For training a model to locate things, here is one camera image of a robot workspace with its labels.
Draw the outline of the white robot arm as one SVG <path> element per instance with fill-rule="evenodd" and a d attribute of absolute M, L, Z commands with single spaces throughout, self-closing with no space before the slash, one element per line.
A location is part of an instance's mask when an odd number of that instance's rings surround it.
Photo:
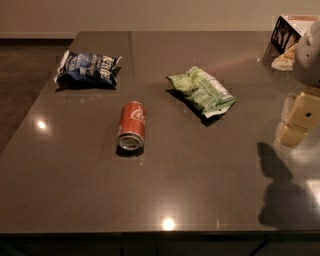
<path fill-rule="evenodd" d="M 293 70 L 308 88 L 295 97 L 280 131 L 279 142 L 288 147 L 298 146 L 320 123 L 320 19 L 299 39 Z"/>

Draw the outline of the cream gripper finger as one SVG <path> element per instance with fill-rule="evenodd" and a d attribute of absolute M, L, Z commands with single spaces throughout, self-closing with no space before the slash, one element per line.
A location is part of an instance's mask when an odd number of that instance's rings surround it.
<path fill-rule="evenodd" d="M 295 98 L 288 125 L 304 132 L 312 131 L 320 123 L 320 89 L 309 88 Z"/>
<path fill-rule="evenodd" d="M 285 125 L 280 133 L 279 142 L 287 147 L 297 147 L 305 138 L 307 133 L 303 130 Z"/>

